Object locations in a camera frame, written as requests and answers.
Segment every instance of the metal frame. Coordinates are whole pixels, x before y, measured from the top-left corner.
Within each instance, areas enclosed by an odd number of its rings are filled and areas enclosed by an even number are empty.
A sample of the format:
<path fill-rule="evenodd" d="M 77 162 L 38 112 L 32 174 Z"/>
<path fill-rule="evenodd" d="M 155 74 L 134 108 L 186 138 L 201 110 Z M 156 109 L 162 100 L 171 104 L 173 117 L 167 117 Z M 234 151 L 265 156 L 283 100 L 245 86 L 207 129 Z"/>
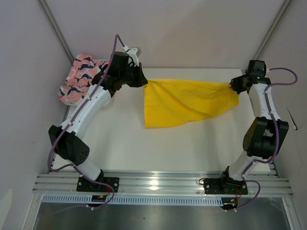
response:
<path fill-rule="evenodd" d="M 23 230 L 33 230 L 35 226 L 35 221 L 38 215 L 40 204 L 42 202 L 43 194 L 36 193 L 32 197 L 32 203 L 29 208 L 27 218 L 25 220 Z"/>
<path fill-rule="evenodd" d="M 297 214 L 293 198 L 283 198 L 283 206 L 292 230 L 302 230 L 299 216 Z"/>
<path fill-rule="evenodd" d="M 281 6 L 281 8 L 279 9 L 278 13 L 276 14 L 276 17 L 272 23 L 272 25 L 270 26 L 268 32 L 266 33 L 264 39 L 262 40 L 255 56 L 254 56 L 254 60 L 257 60 L 259 58 L 261 58 L 262 54 L 264 53 L 265 49 L 267 48 L 268 44 L 270 43 L 270 41 L 272 40 L 273 35 L 275 34 L 275 32 L 278 29 L 278 26 L 280 25 L 280 23 L 282 22 L 283 18 L 285 17 L 285 15 L 287 14 L 288 10 L 290 9 L 291 3 L 293 2 L 293 0 L 285 0 L 283 2 L 283 5 Z"/>
<path fill-rule="evenodd" d="M 250 175 L 248 179 L 259 181 L 260 197 L 293 197 L 288 179 L 277 178 L 273 165 L 270 165 L 269 175 Z M 203 185 L 198 183 L 200 178 L 219 177 L 219 173 L 206 172 L 124 172 L 105 171 L 106 177 L 119 177 L 117 196 L 181 196 L 181 197 L 232 197 L 232 195 L 205 195 Z M 73 171 L 51 172 L 37 176 L 33 193 L 52 194 L 91 194 L 76 191 L 79 174 Z M 258 186 L 248 184 L 248 195 L 253 197 Z"/>
<path fill-rule="evenodd" d="M 54 19 L 52 12 L 49 9 L 46 0 L 37 0 L 37 3 L 39 4 L 40 8 L 42 9 L 42 12 L 46 17 L 46 20 L 48 21 L 51 29 L 53 30 L 55 36 L 57 37 L 57 39 L 60 43 L 60 45 L 62 46 L 62 49 L 64 50 L 68 60 L 71 62 L 71 64 L 73 64 L 74 58 L 71 54 L 71 50 L 69 49 L 67 42 L 65 41 L 65 38 L 62 35 L 62 32 L 59 29 L 59 26 L 57 25 L 57 22 Z"/>

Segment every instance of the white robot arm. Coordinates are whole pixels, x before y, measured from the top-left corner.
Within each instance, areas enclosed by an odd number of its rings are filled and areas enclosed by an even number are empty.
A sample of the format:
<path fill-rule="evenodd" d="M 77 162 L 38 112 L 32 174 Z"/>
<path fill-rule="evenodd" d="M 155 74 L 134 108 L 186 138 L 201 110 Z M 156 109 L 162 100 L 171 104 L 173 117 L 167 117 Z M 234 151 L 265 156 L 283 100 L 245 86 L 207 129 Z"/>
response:
<path fill-rule="evenodd" d="M 236 195 L 239 190 L 247 195 L 245 177 L 248 173 L 257 163 L 269 163 L 278 154 L 289 125 L 275 110 L 271 81 L 265 74 L 264 61 L 251 60 L 246 74 L 231 80 L 231 88 L 238 94 L 247 91 L 255 120 L 244 136 L 243 152 L 236 162 L 228 166 L 220 178 L 202 178 L 205 194 Z"/>
<path fill-rule="evenodd" d="M 137 47 L 125 52 L 115 52 L 106 77 L 101 81 L 105 68 L 98 73 L 89 87 L 88 93 L 81 103 L 59 127 L 49 129 L 51 143 L 54 144 L 58 136 L 68 127 L 56 143 L 55 152 L 63 159 L 74 165 L 82 174 L 93 181 L 103 182 L 104 173 L 89 157 L 89 147 L 82 141 L 87 127 L 97 114 L 112 98 L 114 93 L 127 84 L 130 87 L 142 87 L 148 81 L 142 72 L 139 62 L 141 50 Z"/>

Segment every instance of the pink fabric with bird print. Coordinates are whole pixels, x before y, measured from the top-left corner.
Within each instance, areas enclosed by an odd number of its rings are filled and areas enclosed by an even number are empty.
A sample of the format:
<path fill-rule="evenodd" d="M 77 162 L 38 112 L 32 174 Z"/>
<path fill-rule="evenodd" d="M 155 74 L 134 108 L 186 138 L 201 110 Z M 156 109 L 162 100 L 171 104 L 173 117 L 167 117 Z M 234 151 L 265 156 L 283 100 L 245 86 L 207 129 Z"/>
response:
<path fill-rule="evenodd" d="M 87 94 L 94 76 L 108 61 L 99 61 L 92 56 L 79 53 L 73 62 L 65 85 L 59 87 L 60 100 L 67 105 L 77 106 Z"/>

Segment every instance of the yellow cloth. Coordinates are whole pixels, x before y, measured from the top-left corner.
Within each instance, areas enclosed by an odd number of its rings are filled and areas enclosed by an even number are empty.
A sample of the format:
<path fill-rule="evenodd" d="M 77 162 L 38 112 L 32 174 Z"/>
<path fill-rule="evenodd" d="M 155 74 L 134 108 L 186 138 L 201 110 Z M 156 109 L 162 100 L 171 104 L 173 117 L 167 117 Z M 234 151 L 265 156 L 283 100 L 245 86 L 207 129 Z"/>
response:
<path fill-rule="evenodd" d="M 144 86 L 145 127 L 173 127 L 217 116 L 238 105 L 229 83 L 154 79 Z"/>

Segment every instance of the purple cable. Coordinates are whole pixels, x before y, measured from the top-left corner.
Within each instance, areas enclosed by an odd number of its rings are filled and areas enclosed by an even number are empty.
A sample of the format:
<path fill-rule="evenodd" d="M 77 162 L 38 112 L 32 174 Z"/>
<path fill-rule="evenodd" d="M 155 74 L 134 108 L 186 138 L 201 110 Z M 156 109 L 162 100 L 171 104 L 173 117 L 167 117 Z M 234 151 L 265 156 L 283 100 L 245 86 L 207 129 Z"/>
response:
<path fill-rule="evenodd" d="M 116 42 L 117 42 L 117 39 L 120 41 L 120 43 L 122 44 L 123 47 L 125 46 L 124 43 L 123 43 L 123 41 L 121 40 L 120 36 L 119 36 L 118 34 L 116 34 L 116 35 L 115 35 L 114 45 L 113 45 L 113 50 L 112 50 L 112 53 L 111 53 L 111 57 L 110 57 L 109 63 L 111 63 L 112 60 L 113 60 L 113 56 L 114 56 L 114 53 L 115 53 L 115 50 L 116 50 Z M 91 98 L 91 97 L 95 94 L 95 92 L 98 90 L 100 84 L 102 83 L 102 81 L 103 81 L 104 78 L 106 77 L 106 74 L 107 74 L 107 72 L 108 72 L 109 69 L 110 69 L 110 66 L 111 66 L 111 65 L 108 65 L 108 66 L 106 67 L 106 70 L 104 71 L 103 76 L 101 77 L 99 83 L 96 85 L 96 87 L 94 88 L 93 92 L 91 93 L 90 98 Z M 89 102 L 88 99 L 86 99 L 86 100 L 83 102 L 83 104 L 82 104 L 82 105 L 79 107 L 79 109 L 76 111 L 75 115 L 71 118 L 71 120 L 70 120 L 71 123 L 74 122 L 74 120 L 76 119 L 77 115 L 80 113 L 80 111 L 85 107 L 85 105 L 86 105 L 88 102 Z M 62 166 L 62 167 L 60 167 L 60 168 L 58 168 L 58 169 L 53 169 L 53 168 L 51 167 L 51 158 L 52 158 L 52 154 L 53 154 L 53 152 L 54 152 L 54 149 L 55 149 L 56 145 L 58 144 L 59 140 L 61 139 L 61 137 L 63 136 L 63 134 L 65 133 L 65 131 L 69 128 L 69 126 L 70 126 L 70 125 L 66 125 L 66 127 L 63 129 L 63 131 L 59 134 L 59 136 L 56 138 L 56 140 L 55 140 L 55 142 L 53 143 L 53 145 L 52 145 L 52 147 L 51 147 L 51 150 L 50 150 L 50 152 L 49 152 L 47 165 L 48 165 L 49 171 L 51 171 L 51 172 L 58 172 L 58 171 L 60 171 L 60 170 L 62 170 L 62 169 L 64 169 L 64 168 L 66 168 L 66 167 L 68 167 L 68 166 L 73 166 L 73 164 L 66 164 L 66 165 L 64 165 L 64 166 Z"/>
<path fill-rule="evenodd" d="M 87 176 L 83 175 L 83 173 L 76 167 L 74 166 L 73 167 L 80 175 L 82 175 L 86 180 L 92 182 L 92 183 L 95 183 L 95 184 L 100 184 L 100 185 L 103 185 L 103 186 L 106 186 L 108 188 L 111 189 L 111 192 L 112 192 L 112 196 L 110 199 L 108 199 L 106 202 L 104 202 L 103 204 L 97 206 L 97 207 L 90 207 L 88 206 L 89 208 L 91 208 L 92 210 L 95 210 L 95 209 L 99 209 L 99 208 L 102 208 L 104 207 L 105 205 L 107 205 L 109 202 L 111 202 L 114 198 L 114 195 L 115 195 L 115 191 L 114 191 L 114 188 L 111 187 L 110 185 L 106 184 L 106 183 L 102 183 L 102 182 L 98 182 L 98 181 L 94 181 L 94 180 L 91 180 L 90 178 L 88 178 Z M 75 207 L 87 207 L 87 206 L 84 206 L 84 205 L 74 205 L 74 206 L 70 206 L 70 207 L 66 207 L 66 208 L 63 208 L 61 210 L 58 210 L 58 211 L 55 211 L 55 212 L 52 212 L 52 213 L 49 213 L 49 214 L 46 214 L 47 216 L 52 216 L 52 215 L 55 215 L 57 213 L 60 213 L 60 212 L 63 212 L 63 211 L 66 211 L 66 210 L 69 210 L 69 209 L 72 209 L 72 208 L 75 208 Z"/>
<path fill-rule="evenodd" d="M 272 86 L 274 86 L 274 85 L 293 85 L 293 84 L 295 84 L 295 83 L 297 82 L 297 80 L 298 80 L 297 74 L 296 74 L 294 71 L 290 70 L 290 69 L 283 68 L 283 67 L 279 67 L 279 68 L 272 68 L 272 69 L 269 69 L 269 70 L 271 71 L 271 70 L 278 70 L 278 69 L 282 69 L 282 70 L 286 70 L 286 71 L 291 72 L 291 73 L 294 75 L 295 80 L 294 80 L 293 82 L 291 82 L 291 83 L 273 83 L 273 84 L 270 84 L 270 85 L 268 85 L 268 86 L 265 88 L 265 90 L 264 90 L 265 92 L 266 92 L 270 87 L 272 87 Z M 269 101 L 269 98 L 268 98 L 268 94 L 265 93 L 264 96 L 265 96 L 265 101 L 266 101 L 266 104 L 267 104 L 267 107 L 268 107 L 268 110 L 269 110 L 269 113 L 270 113 L 270 112 L 272 111 L 272 108 L 271 108 L 271 106 L 270 106 L 270 101 Z M 270 162 L 272 162 L 272 161 L 274 160 L 274 158 L 275 158 L 276 155 L 277 155 L 278 148 L 279 148 L 279 131 L 278 131 L 278 125 L 277 125 L 277 122 L 276 122 L 276 119 L 275 119 L 274 115 L 273 115 L 273 114 L 270 114 L 270 115 L 271 115 L 272 121 L 273 121 L 273 123 L 274 123 L 274 128 L 275 128 L 275 133 L 276 133 L 276 140 L 275 140 L 276 143 L 275 143 L 274 153 L 273 153 L 272 157 L 269 158 L 267 161 L 261 161 L 261 160 L 255 159 L 255 160 L 254 160 L 253 162 L 251 162 L 251 163 L 245 168 L 245 170 L 242 172 L 242 178 L 243 178 L 243 180 L 244 180 L 245 182 L 253 182 L 253 183 L 256 183 L 256 184 L 258 185 L 258 191 L 257 191 L 257 193 L 255 194 L 255 196 L 254 196 L 249 202 L 247 202 L 247 203 L 245 203 L 245 204 L 243 204 L 243 205 L 237 207 L 237 208 L 236 208 L 237 210 L 238 210 L 238 209 L 241 209 L 241 208 L 243 208 L 243 207 L 245 207 L 245 206 L 247 206 L 247 205 L 249 205 L 250 203 L 252 203 L 252 202 L 258 197 L 258 195 L 260 194 L 260 190 L 261 190 L 261 186 L 260 186 L 260 183 L 259 183 L 258 181 L 255 181 L 255 180 L 246 180 L 245 177 L 244 177 L 244 174 L 248 171 L 248 169 L 253 165 L 254 162 L 270 163 Z"/>

